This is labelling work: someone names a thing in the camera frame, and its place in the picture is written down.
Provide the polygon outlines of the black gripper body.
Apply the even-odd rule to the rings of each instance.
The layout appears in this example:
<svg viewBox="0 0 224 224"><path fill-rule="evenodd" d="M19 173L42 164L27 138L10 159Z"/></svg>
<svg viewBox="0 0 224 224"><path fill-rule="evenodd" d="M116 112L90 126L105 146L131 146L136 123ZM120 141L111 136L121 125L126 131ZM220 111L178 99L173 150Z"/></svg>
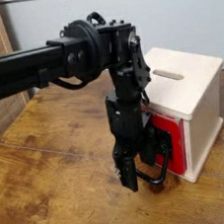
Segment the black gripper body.
<svg viewBox="0 0 224 224"><path fill-rule="evenodd" d="M106 98L106 105L111 133L115 137L112 157L134 156L141 152L145 133L151 127L150 113L141 109L142 96L125 102L110 95Z"/></svg>

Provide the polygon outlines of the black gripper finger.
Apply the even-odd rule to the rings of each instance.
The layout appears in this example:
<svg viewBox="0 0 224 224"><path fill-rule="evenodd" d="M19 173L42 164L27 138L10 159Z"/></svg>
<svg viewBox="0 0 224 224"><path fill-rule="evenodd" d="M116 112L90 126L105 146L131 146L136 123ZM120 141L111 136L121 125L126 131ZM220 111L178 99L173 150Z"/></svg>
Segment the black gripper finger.
<svg viewBox="0 0 224 224"><path fill-rule="evenodd" d="M132 191L138 191L136 167L133 156L122 157L114 155L115 173L120 178L120 183Z"/></svg>
<svg viewBox="0 0 224 224"><path fill-rule="evenodd" d="M153 166L156 161L156 152L157 152L158 142L156 141L155 128L150 127L145 133L143 144L140 152L140 159L144 164Z"/></svg>

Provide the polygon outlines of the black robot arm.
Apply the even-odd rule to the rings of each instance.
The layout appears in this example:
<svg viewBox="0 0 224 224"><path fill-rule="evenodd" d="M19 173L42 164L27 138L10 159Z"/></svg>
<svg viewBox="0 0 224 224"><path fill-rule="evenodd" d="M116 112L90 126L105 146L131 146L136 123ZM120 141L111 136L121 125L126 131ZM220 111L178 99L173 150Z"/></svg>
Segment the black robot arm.
<svg viewBox="0 0 224 224"><path fill-rule="evenodd" d="M135 156L149 165L155 163L156 145L150 104L145 93L151 82L150 69L141 53L140 37L133 25L104 20L91 13L64 27L59 39L43 47L12 52L0 57L0 100L29 88L55 84L67 90L86 87L109 70L114 89L106 98L110 129L115 137L114 168L120 182L138 190L142 178L153 185L163 183L166 172L153 179L135 167Z"/></svg>

